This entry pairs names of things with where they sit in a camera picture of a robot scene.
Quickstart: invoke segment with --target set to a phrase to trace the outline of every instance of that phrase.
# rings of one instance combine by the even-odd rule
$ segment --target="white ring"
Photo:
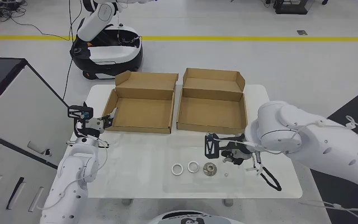
[[[196,170],[190,170],[190,165],[191,164],[196,164]],[[196,173],[196,172],[198,172],[199,171],[199,164],[196,162],[196,161],[190,161],[189,163],[188,163],[188,171],[189,172],[191,172],[192,174],[194,174],[194,173]]]
[[[175,166],[180,166],[181,171],[178,172],[178,173],[174,172],[174,167],[175,167]],[[174,164],[174,165],[172,166],[172,174],[174,174],[174,175],[176,175],[176,176],[179,176],[179,175],[181,175],[182,173],[183,173],[183,166],[182,166],[181,164]]]

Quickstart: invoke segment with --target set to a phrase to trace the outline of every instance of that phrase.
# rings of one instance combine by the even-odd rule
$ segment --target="black panel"
[[[0,58],[0,95],[27,64],[25,59]]]
[[[358,96],[329,116],[328,119],[345,125],[348,123],[346,119],[347,115],[358,120]],[[324,202],[337,203],[343,206],[343,208],[358,208],[357,184],[315,170],[311,170],[311,172]],[[327,209],[327,213],[332,224],[358,223],[358,218],[345,211]]]

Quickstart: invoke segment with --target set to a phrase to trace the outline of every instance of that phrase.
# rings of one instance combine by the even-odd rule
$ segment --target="black cable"
[[[268,174],[268,176],[275,182],[276,186],[274,186],[273,184],[271,184],[271,183],[269,182],[269,180],[264,176],[264,174],[261,173],[260,176],[262,176],[262,178],[267,182],[267,184],[268,184],[270,187],[272,187],[272,188],[274,188],[275,190],[277,190],[278,192],[282,191],[282,188],[281,188],[281,186],[280,186],[280,183],[279,183],[278,180],[273,176],[273,174],[270,173],[270,172],[268,171],[268,169],[267,169],[266,167],[264,167],[264,166],[262,167],[262,169],[263,169],[263,170]]]
[[[19,24],[19,25],[23,25],[23,26],[33,26],[34,28],[36,28],[42,35],[46,35],[46,36],[56,36],[58,38],[61,38],[61,39],[64,39],[64,40],[67,40],[66,38],[63,38],[61,36],[58,36],[58,35],[54,35],[54,34],[46,34],[44,32],[41,32],[41,30],[39,28],[37,28],[35,25],[32,25],[32,24],[21,24],[19,22],[16,22],[14,19],[13,19],[13,16],[10,17],[10,19],[12,21],[14,21],[16,24]]]
[[[67,84],[68,84],[68,77],[69,77],[69,71],[71,69],[71,65],[73,62],[73,47],[74,47],[74,41],[73,41],[73,30],[72,30],[72,17],[71,17],[71,1],[68,0],[68,12],[69,12],[69,23],[70,23],[70,28],[69,30],[71,31],[71,36],[72,36],[72,47],[71,47],[71,62],[69,64],[68,67],[68,72],[67,72],[67,78],[66,78],[66,85],[65,85],[65,91],[63,92],[63,97],[62,100],[65,100],[65,95],[66,95],[66,90],[67,90]]]
[[[72,40],[72,47],[71,47],[71,62],[69,64],[69,67],[68,67],[68,72],[67,72],[67,77],[66,77],[66,85],[65,85],[65,90],[64,90],[64,93],[63,93],[63,97],[62,97],[62,100],[64,100],[65,98],[65,95],[66,95],[66,90],[67,90],[67,85],[68,85],[68,77],[69,77],[69,71],[71,69],[71,65],[72,65],[72,62],[73,62],[73,47],[74,47],[74,38],[73,38],[73,29],[72,29],[72,25],[75,23],[75,21],[79,18],[79,16],[81,15],[82,13],[82,0],[79,0],[79,4],[81,5],[81,10],[78,14],[78,16],[74,19],[74,21],[72,22],[72,16],[71,16],[71,4],[70,4],[70,0],[68,0],[68,11],[69,11],[69,23],[70,23],[70,28],[69,28],[69,32],[68,32],[68,39],[66,38],[63,38],[61,36],[58,36],[58,35],[54,35],[54,34],[46,34],[44,32],[42,32],[39,28],[37,28],[37,26],[33,25],[33,24],[21,24],[19,22],[16,22],[13,18],[17,18],[17,17],[21,17],[25,14],[26,12],[26,9],[22,8],[21,6],[19,6],[16,10],[11,10],[7,7],[0,7],[0,18],[4,17],[5,20],[0,20],[0,22],[5,22],[9,19],[11,19],[12,21],[14,21],[16,24],[19,24],[19,25],[22,25],[22,26],[32,26],[34,28],[36,28],[42,35],[47,35],[47,36],[56,36],[58,38],[61,38],[61,39],[64,39],[66,41],[69,41],[69,40]]]
[[[77,17],[73,20],[73,22],[71,23],[70,29],[69,29],[69,31],[68,31],[68,39],[69,39],[69,36],[70,36],[70,32],[71,32],[72,25],[74,24],[74,22],[76,22],[76,20],[79,18],[79,16],[80,16],[81,13],[82,13],[82,0],[79,0],[79,4],[81,5],[81,10],[79,10],[78,16],[77,16]]]

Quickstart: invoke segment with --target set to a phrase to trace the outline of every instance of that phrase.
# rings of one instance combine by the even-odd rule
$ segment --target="metal part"
[[[190,165],[191,165],[191,164],[196,164],[196,169],[195,169],[195,170],[191,170],[191,169],[190,169]],[[188,171],[191,172],[192,174],[198,172],[199,169],[200,169],[200,166],[199,166],[199,164],[198,164],[196,161],[190,161],[190,162],[188,163]]]
[[[175,166],[179,166],[181,168],[181,171],[180,172],[174,172],[174,167]],[[179,176],[183,173],[184,169],[183,169],[183,166],[181,164],[174,164],[172,166],[172,174],[176,175],[176,176]]]
[[[259,151],[256,151],[256,152],[255,152],[255,155],[256,155],[257,163],[260,164],[260,163],[261,163],[261,155],[260,155],[260,152],[259,152]]]
[[[204,174],[206,176],[214,176],[218,169],[216,168],[216,165],[212,162],[207,162],[202,168],[202,170],[204,171]]]

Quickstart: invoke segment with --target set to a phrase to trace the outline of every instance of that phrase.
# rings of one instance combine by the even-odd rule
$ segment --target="wire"
[[[71,62],[69,64],[69,67],[68,67],[68,71],[67,71],[67,76],[66,76],[66,84],[65,84],[65,89],[64,89],[64,93],[63,93],[63,97],[62,97],[62,100],[65,99],[65,95],[66,95],[66,91],[67,91],[67,85],[68,85],[68,78],[69,78],[69,72],[70,72],[70,69],[71,69],[71,66],[72,66],[72,62],[73,62],[73,50],[74,50],[74,40],[73,40],[73,28],[72,28],[72,25],[74,24],[74,22],[79,18],[79,16],[81,15],[82,13],[82,0],[79,0],[79,4],[81,5],[81,10],[79,12],[79,14],[77,15],[77,17],[74,19],[74,21],[72,22],[72,16],[71,16],[71,5],[70,5],[70,0],[68,1],[68,9],[69,9],[69,21],[70,21],[70,28],[69,28],[69,32],[68,32],[68,39],[66,38],[63,38],[62,36],[58,36],[58,35],[54,35],[54,34],[46,34],[44,32],[42,32],[37,26],[33,25],[33,24],[22,24],[22,23],[19,23],[17,21],[15,21],[13,18],[17,18],[17,17],[21,17],[25,14],[26,10],[24,8],[22,8],[21,6],[19,6],[18,9],[16,10],[11,10],[9,8],[0,8],[0,17],[4,17],[5,20],[0,20],[0,22],[5,22],[9,19],[11,19],[13,22],[15,22],[16,24],[19,24],[19,25],[22,25],[22,26],[32,26],[34,27],[35,29],[37,29],[40,34],[42,35],[46,35],[46,36],[55,36],[55,37],[58,37],[58,38],[61,38],[63,40],[66,40],[66,41],[70,41],[72,40],[72,47],[71,47]]]
[[[62,36],[58,36],[58,35],[54,35],[54,34],[46,34],[46,33],[42,32],[39,28],[37,28],[35,25],[32,25],[32,24],[21,24],[21,23],[19,23],[19,22],[16,22],[16,21],[13,19],[13,16],[11,16],[10,19],[11,19],[12,21],[14,21],[16,24],[19,24],[19,25],[23,25],[23,26],[33,26],[33,27],[36,28],[42,35],[46,35],[46,36],[56,36],[56,37],[58,37],[58,38],[67,40],[66,38],[63,38]]]
[[[309,203],[304,203],[304,202],[299,202],[299,203],[304,204],[305,206],[313,206],[313,207],[318,207],[318,208],[328,208],[328,209],[346,211],[346,212],[349,212],[350,214],[352,214],[352,215],[354,215],[355,217],[358,218],[358,215],[352,212],[352,211],[358,211],[358,208],[343,208],[340,204],[332,204],[332,203],[323,202],[323,201],[320,201],[320,200],[306,200],[306,202],[318,202],[318,203],[323,203],[323,204],[330,205],[331,207],[329,207],[329,206],[318,206],[318,205],[315,205],[315,204],[309,204]]]
[[[59,199],[58,199],[58,201],[57,201],[56,203],[54,203],[54,204],[51,205],[51,206],[42,207],[42,208],[40,208],[39,206],[36,206],[39,210],[47,210],[47,209],[50,209],[50,208],[54,207],[54,206],[57,205],[57,204],[61,201],[61,199],[65,196],[65,192],[66,192],[67,188],[68,188],[71,184],[77,182],[78,180],[82,180],[82,179],[83,179],[83,181],[84,181],[85,178],[87,178],[87,177],[89,177],[89,176],[95,174],[96,172],[98,172],[99,170],[101,170],[102,167],[104,167],[104,165],[106,164],[107,159],[108,159],[108,150],[107,150],[107,148],[109,147],[109,145],[108,145],[107,142],[105,142],[105,141],[103,141],[103,140],[101,140],[101,139],[99,139],[99,138],[98,138],[98,142],[100,142],[100,143],[104,146],[104,149],[106,150],[106,159],[105,159],[105,162],[102,164],[102,166],[100,166],[96,171],[92,172],[91,174],[88,174],[88,175],[85,176],[85,177],[78,178],[77,180],[74,180],[74,181],[70,182],[70,183],[65,187],[65,189],[63,190],[63,192],[61,192],[61,193],[59,194]]]
[[[73,20],[73,22],[71,23],[71,26],[70,26],[70,29],[68,31],[68,39],[70,37],[70,32],[71,32],[71,27],[72,25],[74,24],[74,22],[76,22],[76,20],[79,18],[79,16],[81,15],[82,13],[82,0],[79,0],[79,4],[81,5],[81,10],[79,10],[79,14],[77,15],[77,17]]]
[[[72,37],[72,46],[71,46],[71,62],[69,64],[69,67],[68,67],[68,72],[67,72],[67,77],[66,77],[66,85],[65,85],[65,90],[63,92],[63,97],[62,97],[62,100],[64,101],[65,100],[65,95],[66,95],[66,90],[67,90],[67,84],[68,84],[68,77],[69,77],[69,71],[71,70],[71,65],[72,65],[72,62],[73,62],[73,51],[74,51],[74,41],[73,41],[73,29],[72,29],[72,17],[71,17],[71,1],[68,0],[68,12],[69,12],[69,24],[70,24],[70,28],[69,28],[69,31],[71,32],[71,37]]]

